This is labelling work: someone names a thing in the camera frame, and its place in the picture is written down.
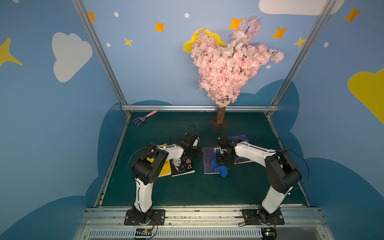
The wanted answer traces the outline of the blue microfibre cloth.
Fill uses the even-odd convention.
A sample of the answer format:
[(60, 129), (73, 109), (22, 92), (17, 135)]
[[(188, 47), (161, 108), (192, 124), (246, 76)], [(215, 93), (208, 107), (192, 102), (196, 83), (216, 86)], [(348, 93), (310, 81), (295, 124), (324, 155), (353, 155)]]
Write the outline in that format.
[(215, 152), (211, 159), (211, 166), (216, 173), (219, 173), (221, 177), (226, 178), (229, 174), (229, 169), (227, 166), (221, 166), (218, 164), (217, 154), (220, 153), (220, 150), (219, 149), (214, 149), (214, 150)]

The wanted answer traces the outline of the purple book yellow label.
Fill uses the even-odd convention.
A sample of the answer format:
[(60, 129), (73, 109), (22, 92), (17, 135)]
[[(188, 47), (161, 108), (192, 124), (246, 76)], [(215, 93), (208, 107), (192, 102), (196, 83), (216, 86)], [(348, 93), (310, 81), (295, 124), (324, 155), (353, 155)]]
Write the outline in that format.
[(214, 149), (219, 149), (219, 147), (203, 148), (203, 171), (205, 175), (219, 174), (216, 173), (211, 166), (211, 159), (215, 152)]

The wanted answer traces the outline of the blue little prince book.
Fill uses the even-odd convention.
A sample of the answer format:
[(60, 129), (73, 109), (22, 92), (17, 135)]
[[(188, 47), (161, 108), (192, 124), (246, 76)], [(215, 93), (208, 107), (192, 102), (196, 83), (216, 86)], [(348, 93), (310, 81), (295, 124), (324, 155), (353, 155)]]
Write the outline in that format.
[(227, 165), (236, 165), (236, 164), (245, 164), (245, 163), (252, 163), (253, 161), (246, 158), (246, 157), (240, 157), (235, 152), (235, 144), (246, 142), (249, 143), (248, 138), (246, 135), (238, 135), (238, 136), (230, 136), (229, 139), (229, 146), (227, 147), (227, 154), (229, 156), (227, 157)]

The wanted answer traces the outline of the black portrait cover book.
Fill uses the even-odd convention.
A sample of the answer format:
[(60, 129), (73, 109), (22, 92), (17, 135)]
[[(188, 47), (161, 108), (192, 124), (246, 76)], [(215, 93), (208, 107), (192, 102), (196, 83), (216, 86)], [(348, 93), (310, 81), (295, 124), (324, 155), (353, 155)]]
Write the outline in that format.
[(193, 160), (187, 157), (181, 157), (180, 159), (172, 159), (170, 160), (170, 165), (172, 177), (192, 174), (196, 171)]

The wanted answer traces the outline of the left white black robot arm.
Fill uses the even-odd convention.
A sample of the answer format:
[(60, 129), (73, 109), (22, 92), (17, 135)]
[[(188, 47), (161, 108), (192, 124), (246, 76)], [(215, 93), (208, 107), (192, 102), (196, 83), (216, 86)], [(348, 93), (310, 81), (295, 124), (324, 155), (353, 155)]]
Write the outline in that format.
[(170, 163), (173, 177), (195, 172), (193, 160), (202, 153), (198, 141), (192, 144), (159, 146), (148, 143), (141, 148), (139, 157), (132, 165), (133, 177), (136, 182), (136, 199), (133, 211), (142, 219), (151, 217), (153, 207), (152, 192), (155, 180), (160, 176), (165, 163)]

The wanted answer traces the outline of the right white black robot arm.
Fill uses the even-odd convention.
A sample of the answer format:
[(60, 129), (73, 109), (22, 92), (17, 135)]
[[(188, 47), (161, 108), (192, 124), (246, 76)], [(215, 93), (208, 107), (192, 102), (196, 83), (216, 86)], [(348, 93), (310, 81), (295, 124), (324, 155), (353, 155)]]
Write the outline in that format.
[(265, 216), (276, 213), (286, 195), (302, 179), (302, 173), (287, 149), (265, 149), (224, 137), (218, 138), (217, 143), (220, 149), (216, 157), (218, 165), (228, 165), (236, 158), (246, 158), (266, 169), (270, 188), (259, 207), (259, 212)]

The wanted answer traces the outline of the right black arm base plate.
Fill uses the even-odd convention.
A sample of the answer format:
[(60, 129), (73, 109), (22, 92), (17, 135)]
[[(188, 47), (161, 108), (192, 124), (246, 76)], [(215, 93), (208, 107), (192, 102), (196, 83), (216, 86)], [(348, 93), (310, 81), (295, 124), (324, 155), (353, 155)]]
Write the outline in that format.
[(271, 214), (266, 210), (244, 209), (242, 210), (242, 216), (245, 225), (285, 225), (285, 220), (280, 208)]

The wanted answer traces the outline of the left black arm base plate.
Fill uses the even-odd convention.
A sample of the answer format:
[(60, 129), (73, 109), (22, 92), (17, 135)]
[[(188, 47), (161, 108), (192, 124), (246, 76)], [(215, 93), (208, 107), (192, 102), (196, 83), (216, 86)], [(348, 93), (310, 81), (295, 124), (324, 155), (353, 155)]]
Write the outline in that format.
[(163, 226), (165, 223), (166, 210), (149, 209), (146, 213), (140, 212), (138, 209), (130, 209), (126, 212), (124, 225), (125, 226), (149, 226), (156, 224)]

